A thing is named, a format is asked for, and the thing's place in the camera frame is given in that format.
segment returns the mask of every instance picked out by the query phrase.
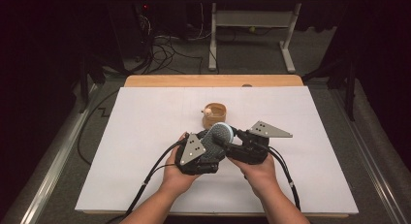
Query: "wire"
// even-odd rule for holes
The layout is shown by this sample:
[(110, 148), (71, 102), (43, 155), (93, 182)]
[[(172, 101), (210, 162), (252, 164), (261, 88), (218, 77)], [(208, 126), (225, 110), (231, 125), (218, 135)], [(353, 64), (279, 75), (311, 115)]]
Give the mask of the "wire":
[(148, 54), (151, 57), (151, 61), (150, 61), (149, 65), (144, 67), (144, 70), (142, 71), (142, 75), (146, 75), (148, 73), (148, 70), (151, 67), (152, 62), (154, 61), (153, 45), (152, 44), (151, 44), (151, 47), (148, 50), (149, 50)]
[(150, 32), (152, 30), (150, 20), (148, 20), (148, 18), (143, 16), (143, 15), (140, 15), (140, 17), (142, 17), (145, 20), (145, 22), (148, 24), (148, 26), (147, 26), (147, 36), (149, 36)]
[(204, 25), (205, 25), (205, 15), (204, 15), (204, 11), (203, 11), (203, 3), (200, 3), (200, 8), (201, 8), (201, 11), (202, 11), (202, 28), (200, 30), (199, 36), (196, 39), (201, 38), (202, 33), (203, 33), (203, 28), (204, 28)]
[(279, 164), (281, 165), (281, 167), (282, 167), (282, 169), (283, 169), (283, 171), (284, 171), (285, 177), (287, 177), (288, 183), (289, 183), (289, 185), (290, 185), (290, 187), (291, 187), (291, 191), (293, 192), (293, 197), (294, 197), (295, 205), (296, 205), (296, 207), (297, 207), (299, 210), (301, 210), (299, 194), (298, 194), (298, 192), (297, 192), (296, 185), (294, 184), (293, 180), (291, 179), (290, 172), (288, 171), (287, 164), (285, 163), (283, 157), (278, 153), (278, 151), (276, 151), (275, 149), (273, 149), (273, 150), (274, 150), (274, 151), (269, 150), (269, 153), (270, 153), (272, 156), (274, 156), (274, 158), (275, 158), (275, 159), (279, 162)]
[(87, 116), (87, 118), (85, 119), (84, 123), (81, 126), (81, 129), (79, 130), (79, 138), (78, 138), (78, 142), (77, 142), (77, 151), (79, 154), (79, 157), (82, 161), (84, 161), (84, 163), (88, 164), (89, 166), (91, 166), (91, 162), (88, 161), (81, 153), (80, 150), (80, 141), (81, 141), (81, 137), (82, 137), (82, 133), (84, 132), (85, 126), (88, 123), (88, 120), (90, 119), (90, 117), (93, 115), (93, 113), (100, 108), (100, 106), (107, 101), (113, 94), (117, 93), (119, 91), (119, 89), (115, 90), (114, 92), (110, 93), (106, 98), (104, 98), (99, 104), (96, 105), (96, 107), (89, 113), (89, 115)]
[(207, 33), (206, 35), (204, 35), (204, 36), (201, 37), (201, 38), (192, 38), (192, 39), (187, 39), (187, 40), (188, 40), (188, 41), (197, 41), (197, 40), (206, 39), (206, 38), (208, 38), (209, 36), (211, 36), (211, 32)]
[[(163, 165), (163, 166), (160, 166), (160, 167), (156, 168), (156, 169), (151, 173), (151, 176), (153, 176), (158, 170), (160, 170), (160, 169), (162, 169), (162, 168), (165, 168), (165, 167), (169, 167), (169, 166), (175, 166), (175, 164), (165, 164), (165, 165)], [(125, 213), (125, 214), (123, 214), (123, 215), (118, 215), (118, 216), (110, 219), (109, 221), (107, 221), (106, 224), (111, 224), (113, 221), (115, 221), (115, 220), (117, 220), (117, 219), (119, 219), (119, 218), (123, 218), (123, 219), (124, 219), (124, 218), (126, 218), (128, 215), (129, 215), (129, 214), (127, 214), (127, 213)]]
[(212, 53), (211, 49), (208, 50), (209, 53), (211, 54), (211, 56), (214, 58), (215, 60), (215, 69), (217, 71), (217, 75), (220, 75), (220, 68), (218, 67), (218, 62), (217, 62), (217, 58), (215, 58), (214, 53)]
[(165, 68), (167, 68), (167, 69), (169, 69), (169, 70), (171, 70), (171, 71), (177, 72), (177, 73), (179, 73), (179, 74), (182, 74), (182, 75), (187, 75), (187, 74), (184, 73), (184, 72), (180, 72), (180, 71), (178, 71), (177, 69), (174, 69), (174, 68), (171, 68), (171, 67), (168, 67), (168, 66), (166, 66)]
[[(143, 72), (144, 74), (152, 74), (152, 73), (157, 72), (159, 70), (162, 70), (164, 68), (167, 68), (169, 70), (178, 72), (180, 74), (185, 74), (183, 72), (178, 71), (177, 69), (169, 67), (173, 63), (173, 59), (176, 55), (187, 57), (187, 58), (199, 59), (200, 60), (199, 72), (200, 72), (202, 64), (203, 64), (203, 58), (201, 56), (190, 56), (190, 55), (186, 55), (186, 54), (183, 54), (181, 52), (178, 52), (173, 47), (172, 38), (173, 38), (172, 36), (156, 36), (156, 37), (154, 37), (154, 39), (157, 40), (157, 41), (162, 40), (162, 39), (166, 40), (166, 41), (163, 42), (163, 43), (153, 44), (153, 48), (159, 48), (159, 50), (152, 53), (152, 55), (154, 57), (153, 61), (156, 62), (158, 65), (154, 69), (151, 69), (151, 68), (146, 69)], [(160, 53), (164, 54), (163, 57), (161, 57), (161, 58), (157, 56)]]
[(180, 140), (175, 142), (175, 144), (172, 144), (168, 149), (166, 149), (166, 151), (164, 151), (164, 153), (160, 156), (160, 158), (157, 160), (157, 162), (154, 164), (154, 166), (152, 167), (152, 169), (150, 170), (150, 172), (148, 173), (147, 177), (145, 178), (144, 182), (142, 183), (142, 186), (140, 187), (139, 192), (137, 193), (135, 199), (133, 200), (133, 202), (131, 203), (131, 205), (129, 206), (129, 208), (127, 209), (126, 213), (124, 214), (124, 217), (128, 216), (132, 211), (134, 206), (136, 205), (137, 201), (140, 199), (140, 197), (142, 196), (142, 192), (144, 191), (145, 187), (147, 186), (147, 184), (150, 182), (151, 177), (153, 176), (153, 174), (158, 170), (157, 166), (158, 164), (161, 162), (161, 160), (163, 160), (163, 158), (169, 153), (169, 151), (171, 151), (173, 148), (175, 148), (176, 146), (183, 144), (186, 141), (186, 139)]

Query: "wooden table edge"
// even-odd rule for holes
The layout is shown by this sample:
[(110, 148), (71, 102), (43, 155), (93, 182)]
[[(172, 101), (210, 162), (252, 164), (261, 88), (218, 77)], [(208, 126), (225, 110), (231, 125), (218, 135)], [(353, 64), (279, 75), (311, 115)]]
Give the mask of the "wooden table edge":
[(130, 76), (125, 87), (303, 86), (296, 75), (144, 75)]
[[(98, 214), (117, 214), (122, 215), (125, 211), (110, 211), (110, 210), (84, 210), (83, 213), (90, 215)], [(219, 217), (261, 217), (266, 216), (263, 212), (171, 212), (170, 216), (219, 216)], [(349, 213), (324, 213), (324, 212), (308, 212), (303, 213), (306, 217), (323, 217), (323, 218), (346, 218)]]

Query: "white sheet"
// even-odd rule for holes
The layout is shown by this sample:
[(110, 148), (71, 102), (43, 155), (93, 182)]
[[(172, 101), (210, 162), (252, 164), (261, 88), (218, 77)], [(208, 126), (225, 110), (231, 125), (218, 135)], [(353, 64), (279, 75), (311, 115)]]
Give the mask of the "white sheet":
[[(213, 102), (226, 106), (226, 122), (238, 129), (246, 130), (262, 120), (293, 134), (291, 139), (270, 139), (270, 145), (288, 165), (303, 212), (358, 212), (304, 86), (121, 88), (76, 210), (126, 210), (165, 149), (183, 132), (203, 130), (201, 110)], [(276, 166), (282, 190), (293, 202), (284, 173)], [(156, 191), (161, 179), (162, 170), (153, 176), (139, 203)], [(263, 209), (239, 169), (224, 159), (217, 174), (197, 179), (174, 203), (172, 212), (255, 213)]]

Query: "table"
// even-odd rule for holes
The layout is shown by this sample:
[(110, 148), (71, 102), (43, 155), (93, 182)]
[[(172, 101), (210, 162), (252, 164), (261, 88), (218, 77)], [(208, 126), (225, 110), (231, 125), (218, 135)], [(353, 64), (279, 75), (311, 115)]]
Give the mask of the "table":
[(175, 75), (175, 76), (131, 76), (125, 87), (161, 86), (302, 86), (295, 75)]
[[(135, 184), (164, 151), (163, 146), (183, 131), (201, 130), (198, 108), (211, 100), (223, 101), (229, 109), (226, 121), (235, 127), (246, 129), (262, 118), (280, 124), (276, 127), (281, 129), (286, 126), (295, 134), (290, 141), (274, 142), (291, 161), (290, 171), (298, 175), (295, 182), (300, 185), (304, 213), (336, 217), (358, 212), (311, 95), (294, 75), (130, 77), (117, 96), (76, 210), (122, 211), (129, 206)], [(320, 184), (309, 182), (324, 177), (331, 179)], [(292, 199), (285, 177), (280, 175), (278, 179), (284, 193)], [(154, 176), (139, 202), (160, 182), (161, 176)], [(201, 176), (190, 192), (176, 201), (172, 213), (261, 215), (263, 210), (239, 170), (223, 160), (216, 175)]]

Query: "mesh microphone head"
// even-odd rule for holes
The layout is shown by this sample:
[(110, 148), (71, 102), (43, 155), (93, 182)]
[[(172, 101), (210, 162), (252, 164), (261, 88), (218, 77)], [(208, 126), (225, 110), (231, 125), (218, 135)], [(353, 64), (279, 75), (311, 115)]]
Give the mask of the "mesh microphone head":
[(205, 153), (202, 155), (202, 158), (218, 159), (221, 161), (225, 157), (225, 151), (222, 147), (213, 142), (213, 135), (225, 140), (225, 142), (231, 143), (234, 138), (233, 129), (230, 125), (224, 122), (217, 122), (212, 125), (205, 136), (200, 139), (200, 142), (205, 147)]

